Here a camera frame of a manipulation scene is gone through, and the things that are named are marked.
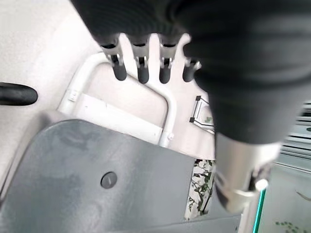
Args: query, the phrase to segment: white tube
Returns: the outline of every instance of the white tube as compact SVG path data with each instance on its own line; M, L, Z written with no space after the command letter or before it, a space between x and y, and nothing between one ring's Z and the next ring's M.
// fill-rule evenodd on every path
M109 63L103 52L91 55L87 58L84 64L73 76L68 89L66 90L65 95L62 98L59 107L57 108L58 111L68 115L72 114L80 94L83 93L86 84L91 78L92 71L96 66L102 63ZM137 80L137 75L133 69L129 69L127 67L127 74L128 76ZM159 95L163 96L167 102L167 117L158 143L158 145L161 147L167 147L173 138L173 127L175 124L177 112L176 100L171 91L161 84L149 81L146 86Z
M57 108L58 111L67 115L72 114L79 96L83 93L86 84L90 81L93 70L101 63L109 63L103 52L87 58L70 81L64 97Z
M176 120L177 113L177 103L176 100L171 93L171 91L162 85L155 85L152 82L148 82L146 84L147 87L157 92L159 95L163 96L167 102L167 116L165 120L165 124L163 127L163 131L159 140L158 145L161 147L167 147L170 141L173 139L173 128Z

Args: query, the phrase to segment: silver metal cylinder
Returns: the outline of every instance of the silver metal cylinder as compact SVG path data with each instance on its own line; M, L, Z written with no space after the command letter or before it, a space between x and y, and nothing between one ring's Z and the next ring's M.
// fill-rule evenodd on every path
M216 134L216 190L229 212L239 212L267 186L281 143L247 144Z

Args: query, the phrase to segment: white wall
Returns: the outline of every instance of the white wall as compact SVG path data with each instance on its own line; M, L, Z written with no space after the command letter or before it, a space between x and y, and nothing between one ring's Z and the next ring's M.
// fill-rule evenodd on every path
M1 171L12 158L30 119L40 110L56 109L77 67L100 49L67 0L2 0L0 31L1 82L29 85L39 93L34 105L0 106ZM128 41L122 39L122 45L124 55L133 56ZM154 37L152 72L158 72L157 45ZM189 123L195 96L205 93L195 82L182 81L183 65L184 57L179 50L167 84L178 105L175 138L170 148L194 157L212 158L212 136ZM162 125L166 111L164 99L140 84L117 81L112 69L105 66L99 67L94 75L88 94Z

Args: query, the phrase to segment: robotic hand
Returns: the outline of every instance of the robotic hand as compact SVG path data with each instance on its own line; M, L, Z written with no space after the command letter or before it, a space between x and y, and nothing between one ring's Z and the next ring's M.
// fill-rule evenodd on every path
M237 212L266 188L281 141L311 95L311 0L71 1L119 80L126 73L116 35L128 35L146 83L148 38L158 33L167 83L174 48L189 33L184 80L199 61L194 78L214 118L218 198Z

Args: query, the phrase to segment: gray plastic panel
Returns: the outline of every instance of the gray plastic panel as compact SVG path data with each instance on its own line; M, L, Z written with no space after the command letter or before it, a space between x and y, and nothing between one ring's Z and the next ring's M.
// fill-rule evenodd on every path
M194 159L82 120L32 141L0 211L1 233L104 233L183 221ZM111 189L102 176L118 176Z

